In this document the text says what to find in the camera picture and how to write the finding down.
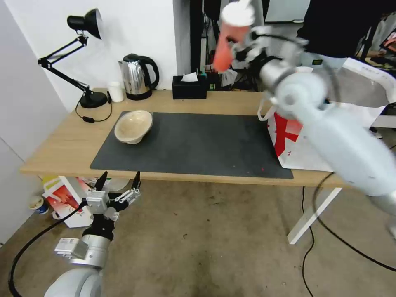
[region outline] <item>stainless steel kettle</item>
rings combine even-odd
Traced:
[[[127,98],[131,100],[143,100],[151,96],[151,91],[155,89],[160,80],[157,64],[149,57],[129,54],[118,61],[124,80]],[[147,65],[153,67],[156,80],[150,80]]]

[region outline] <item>kettle handle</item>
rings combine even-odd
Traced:
[[[157,87],[159,81],[160,81],[160,73],[158,71],[158,66],[157,64],[149,57],[146,56],[139,56],[140,60],[144,63],[144,64],[148,64],[151,65],[153,67],[154,73],[156,74],[156,80],[151,83],[150,81],[150,76],[148,76],[148,81],[150,83],[150,89],[153,90]]]

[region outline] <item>desk lamp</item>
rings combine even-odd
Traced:
[[[51,71],[53,74],[59,76],[60,78],[63,78],[68,83],[72,84],[73,86],[83,91],[83,95],[80,98],[79,103],[84,108],[96,108],[104,105],[107,102],[107,96],[100,92],[91,91],[89,85],[84,84],[83,82],[81,83],[79,81],[76,81],[68,77],[59,70],[55,69],[53,65],[56,62],[59,62],[60,60],[66,58],[67,56],[71,55],[72,53],[78,51],[79,49],[87,45],[88,36],[84,35],[84,31],[88,31],[91,35],[95,36],[96,38],[102,39],[102,36],[100,35],[101,23],[102,23],[102,19],[99,10],[97,8],[90,10],[84,17],[69,16],[67,18],[67,24],[71,29],[76,31],[78,37],[72,42],[66,44],[60,49],[57,49],[53,53],[49,54],[48,56],[45,56],[38,60],[38,64],[41,67],[47,69],[48,71]],[[69,51],[68,53],[57,55],[57,53],[59,53],[60,51],[66,49],[67,47],[77,42],[81,44],[79,47]]]

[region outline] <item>pink cup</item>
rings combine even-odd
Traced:
[[[249,30],[249,26],[237,27],[229,25],[223,21],[216,48],[216,54],[214,55],[215,57],[213,61],[213,67],[217,72],[223,72],[227,70],[234,59],[231,48],[227,41],[227,37],[231,37],[237,42],[242,42]]]

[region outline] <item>red print on bag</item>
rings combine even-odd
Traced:
[[[297,120],[287,120],[285,118],[282,118],[277,113],[274,113],[273,116],[275,118],[276,126],[276,139],[274,148],[276,156],[279,157],[286,149],[286,138],[290,139],[293,142],[296,142],[298,134],[302,129],[302,125]]]

